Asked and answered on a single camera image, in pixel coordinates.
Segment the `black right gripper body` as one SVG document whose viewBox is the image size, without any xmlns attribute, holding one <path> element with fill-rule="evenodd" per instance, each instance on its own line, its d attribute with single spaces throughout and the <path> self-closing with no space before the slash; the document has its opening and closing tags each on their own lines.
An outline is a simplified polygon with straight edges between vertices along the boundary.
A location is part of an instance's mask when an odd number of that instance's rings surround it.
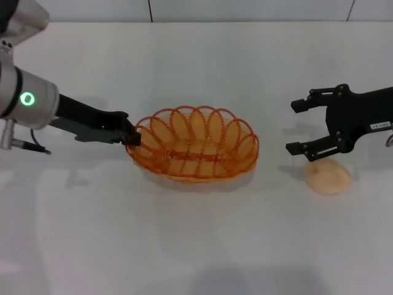
<svg viewBox="0 0 393 295">
<path fill-rule="evenodd" d="M 351 152 L 360 137 L 392 128 L 392 88 L 354 93 L 341 84 L 329 99 L 325 121 L 338 151 Z"/>
</svg>

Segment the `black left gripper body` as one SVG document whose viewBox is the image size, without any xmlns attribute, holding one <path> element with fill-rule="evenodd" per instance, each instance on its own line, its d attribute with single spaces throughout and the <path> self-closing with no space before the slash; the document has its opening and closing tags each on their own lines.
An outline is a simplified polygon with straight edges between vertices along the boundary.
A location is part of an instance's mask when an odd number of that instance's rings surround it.
<svg viewBox="0 0 393 295">
<path fill-rule="evenodd" d="M 75 135 L 80 142 L 113 143 L 112 112 L 102 111 L 60 94 L 58 109 L 50 126 Z"/>
</svg>

